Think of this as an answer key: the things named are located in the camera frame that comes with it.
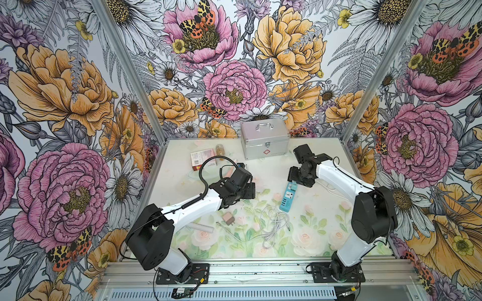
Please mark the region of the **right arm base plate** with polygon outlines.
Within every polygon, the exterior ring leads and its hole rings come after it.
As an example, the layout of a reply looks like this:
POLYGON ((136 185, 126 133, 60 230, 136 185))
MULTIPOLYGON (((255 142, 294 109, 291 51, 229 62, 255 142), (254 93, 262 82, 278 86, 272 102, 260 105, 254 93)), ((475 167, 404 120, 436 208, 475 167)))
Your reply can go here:
POLYGON ((314 283, 364 283, 366 281, 361 264, 345 267, 338 262, 313 262, 305 271, 312 275, 314 283))

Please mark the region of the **silver first aid case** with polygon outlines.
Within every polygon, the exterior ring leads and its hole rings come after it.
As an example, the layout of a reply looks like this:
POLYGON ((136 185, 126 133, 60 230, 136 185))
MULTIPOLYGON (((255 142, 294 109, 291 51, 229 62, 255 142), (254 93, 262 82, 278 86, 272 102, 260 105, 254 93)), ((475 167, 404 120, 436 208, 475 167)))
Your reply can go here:
POLYGON ((241 143, 247 160, 287 153, 290 140, 283 120, 266 119, 241 124, 241 143))

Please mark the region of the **red white medicine box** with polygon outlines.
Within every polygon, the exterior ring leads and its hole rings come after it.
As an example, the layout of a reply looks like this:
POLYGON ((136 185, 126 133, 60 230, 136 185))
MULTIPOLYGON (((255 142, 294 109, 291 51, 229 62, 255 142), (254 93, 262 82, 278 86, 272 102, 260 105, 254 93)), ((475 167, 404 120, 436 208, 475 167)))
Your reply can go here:
POLYGON ((209 158, 215 156, 216 153, 214 149, 206 149, 206 150, 198 150, 190 154, 191 165, 194 171, 197 171, 201 168, 202 164, 204 164, 209 158))

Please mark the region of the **small amber bottle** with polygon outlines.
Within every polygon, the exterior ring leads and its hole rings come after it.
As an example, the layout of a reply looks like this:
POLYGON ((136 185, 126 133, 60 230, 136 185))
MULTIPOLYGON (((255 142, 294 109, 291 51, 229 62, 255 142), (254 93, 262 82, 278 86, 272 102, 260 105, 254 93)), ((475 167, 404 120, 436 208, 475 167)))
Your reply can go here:
POLYGON ((225 149, 222 144, 217 144, 215 147, 215 153, 217 156, 225 156, 225 149))

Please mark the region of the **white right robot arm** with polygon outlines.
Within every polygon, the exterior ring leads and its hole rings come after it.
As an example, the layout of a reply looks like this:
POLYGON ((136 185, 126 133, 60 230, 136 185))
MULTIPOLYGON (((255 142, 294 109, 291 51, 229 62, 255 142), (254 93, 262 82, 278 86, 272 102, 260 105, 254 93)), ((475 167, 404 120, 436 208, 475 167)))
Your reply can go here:
POLYGON ((388 238, 399 225, 394 207, 394 191, 376 187, 351 175, 327 154, 314 154, 309 145, 293 150, 300 167, 289 170, 288 180, 311 188, 322 180, 340 192, 353 205, 351 228, 353 233, 345 244, 331 256, 331 263, 320 269, 335 282, 350 280, 360 269, 363 257, 382 238, 388 238))

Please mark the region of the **teal power strip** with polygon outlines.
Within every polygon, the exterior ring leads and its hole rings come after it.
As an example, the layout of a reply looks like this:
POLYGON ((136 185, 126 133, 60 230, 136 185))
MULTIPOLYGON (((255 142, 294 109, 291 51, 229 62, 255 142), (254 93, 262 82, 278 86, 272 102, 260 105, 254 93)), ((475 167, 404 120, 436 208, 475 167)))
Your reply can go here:
POLYGON ((279 209, 285 213, 288 213, 291 209, 292 202, 294 200, 297 191, 297 183, 289 182, 286 186, 284 196, 282 197, 279 209))

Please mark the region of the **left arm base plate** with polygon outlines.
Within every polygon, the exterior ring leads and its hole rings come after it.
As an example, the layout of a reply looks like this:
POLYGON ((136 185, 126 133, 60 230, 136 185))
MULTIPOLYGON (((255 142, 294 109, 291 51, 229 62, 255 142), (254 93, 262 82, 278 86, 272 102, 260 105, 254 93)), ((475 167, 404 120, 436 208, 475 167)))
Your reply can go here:
POLYGON ((209 263, 189 263, 179 275, 174 275, 171 272, 161 268, 155 278, 155 284, 197 284, 199 281, 201 281, 201 279, 203 279, 203 283, 207 283, 209 271, 209 263))

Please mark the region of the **pink electric toothbrush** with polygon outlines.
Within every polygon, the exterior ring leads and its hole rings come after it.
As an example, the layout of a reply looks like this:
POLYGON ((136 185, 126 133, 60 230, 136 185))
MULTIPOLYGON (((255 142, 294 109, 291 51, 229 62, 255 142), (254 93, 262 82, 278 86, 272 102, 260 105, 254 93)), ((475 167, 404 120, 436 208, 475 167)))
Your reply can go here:
POLYGON ((234 167, 230 167, 230 168, 228 169, 228 171, 226 172, 225 177, 226 177, 226 178, 230 178, 234 171, 235 171, 235 168, 234 168, 234 167))

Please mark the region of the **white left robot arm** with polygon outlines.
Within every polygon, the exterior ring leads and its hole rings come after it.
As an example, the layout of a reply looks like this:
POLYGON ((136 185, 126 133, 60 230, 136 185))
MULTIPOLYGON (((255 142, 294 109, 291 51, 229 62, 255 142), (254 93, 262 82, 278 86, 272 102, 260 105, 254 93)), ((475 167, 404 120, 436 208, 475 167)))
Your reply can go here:
POLYGON ((174 234, 198 218, 227 209, 242 199, 256 197, 252 174, 228 157, 208 158, 199 168, 198 175, 204 184, 202 193, 164 208, 158 208, 155 204, 147 205, 124 240, 144 270, 155 269, 178 283, 185 283, 192 277, 193 263, 181 249, 171 246, 174 234), (220 179, 208 184, 203 177, 203 169, 216 159, 228 161, 234 167, 234 172, 225 177, 220 168, 220 179))

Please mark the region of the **aluminium rail frame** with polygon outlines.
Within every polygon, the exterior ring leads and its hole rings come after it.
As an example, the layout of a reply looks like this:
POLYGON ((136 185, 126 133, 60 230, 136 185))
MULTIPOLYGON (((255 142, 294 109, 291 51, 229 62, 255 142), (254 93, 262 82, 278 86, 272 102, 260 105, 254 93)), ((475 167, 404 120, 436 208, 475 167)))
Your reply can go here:
POLYGON ((315 280, 303 260, 209 260, 207 283, 158 284, 154 271, 134 262, 111 265, 96 300, 172 300, 175 293, 194 292, 188 300, 429 300, 410 263, 390 257, 364 260, 359 276, 345 283, 315 280))

